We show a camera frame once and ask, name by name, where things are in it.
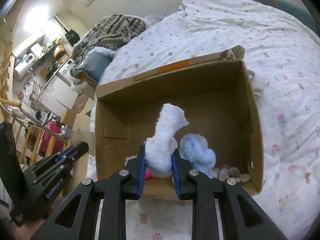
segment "pink suitcase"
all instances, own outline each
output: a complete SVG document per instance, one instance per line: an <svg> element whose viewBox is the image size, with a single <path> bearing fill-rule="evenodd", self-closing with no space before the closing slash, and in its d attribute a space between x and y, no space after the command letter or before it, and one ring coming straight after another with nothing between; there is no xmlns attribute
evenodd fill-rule
<svg viewBox="0 0 320 240"><path fill-rule="evenodd" d="M57 133L57 134L61 133L61 127L58 126L56 121L49 121L47 127L51 131L53 131L54 133ZM41 143L41 146L40 146L40 151L42 151L42 152L46 152L47 151L47 147L48 147L50 138L51 138L51 134L48 133L48 132L44 132L44 135L42 137L42 143ZM55 154L57 152L61 152L62 149L63 149L63 145L64 145L63 141L61 141L59 139L56 139L56 143L54 144L52 154Z"/></svg>

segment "white towel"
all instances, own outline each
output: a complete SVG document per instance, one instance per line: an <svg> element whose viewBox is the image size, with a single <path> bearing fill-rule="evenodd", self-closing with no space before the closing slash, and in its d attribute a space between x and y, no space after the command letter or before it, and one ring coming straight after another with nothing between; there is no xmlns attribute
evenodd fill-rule
<svg viewBox="0 0 320 240"><path fill-rule="evenodd" d="M163 105L155 135L147 138L145 145L146 163L155 175L166 177L172 173L171 155L178 147L173 136L186 125L188 121L181 108L171 104Z"/></svg>
<svg viewBox="0 0 320 240"><path fill-rule="evenodd" d="M263 94L264 88L266 86L266 78L252 69L247 68L247 73L251 82L254 97L257 99Z"/></svg>

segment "blanket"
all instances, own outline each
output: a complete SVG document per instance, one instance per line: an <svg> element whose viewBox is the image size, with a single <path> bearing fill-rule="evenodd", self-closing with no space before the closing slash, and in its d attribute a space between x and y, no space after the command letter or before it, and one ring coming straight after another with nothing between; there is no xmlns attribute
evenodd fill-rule
<svg viewBox="0 0 320 240"><path fill-rule="evenodd" d="M149 27L148 23L140 17L113 14L104 17L82 39L75 44L72 58L76 62L71 75L84 60L86 55L94 48L104 50L104 54L115 55L115 51L137 37ZM73 85L79 85L82 81L75 79Z"/></svg>

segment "metal screw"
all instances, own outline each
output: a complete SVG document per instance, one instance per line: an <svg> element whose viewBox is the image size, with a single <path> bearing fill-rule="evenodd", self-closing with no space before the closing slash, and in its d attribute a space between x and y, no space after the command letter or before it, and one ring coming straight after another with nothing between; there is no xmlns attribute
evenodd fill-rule
<svg viewBox="0 0 320 240"><path fill-rule="evenodd" d="M232 185L235 185L237 182L234 178L228 178L227 183L232 186Z"/></svg>
<svg viewBox="0 0 320 240"><path fill-rule="evenodd" d="M121 170L121 171L119 171L119 174L121 176L127 176L129 174L129 171L128 170Z"/></svg>
<svg viewBox="0 0 320 240"><path fill-rule="evenodd" d="M190 174L191 176L197 176L197 175L199 175L199 171L197 171L197 170L190 170L190 171L189 171L189 174Z"/></svg>
<svg viewBox="0 0 320 240"><path fill-rule="evenodd" d="M82 185L88 186L91 184L91 179L90 178L86 178L82 180Z"/></svg>

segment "teal headboard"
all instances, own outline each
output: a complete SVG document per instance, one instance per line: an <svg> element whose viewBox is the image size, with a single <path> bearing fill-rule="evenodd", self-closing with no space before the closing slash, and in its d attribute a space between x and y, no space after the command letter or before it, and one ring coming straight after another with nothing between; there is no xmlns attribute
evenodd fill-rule
<svg viewBox="0 0 320 240"><path fill-rule="evenodd" d="M254 0L254 1L272 6L274 8L278 8L286 13L291 14L292 16L296 17L299 21L301 21L305 26L308 26L320 37L320 31L316 25L316 22L314 21L313 17L309 12L306 12L305 10L284 0Z"/></svg>

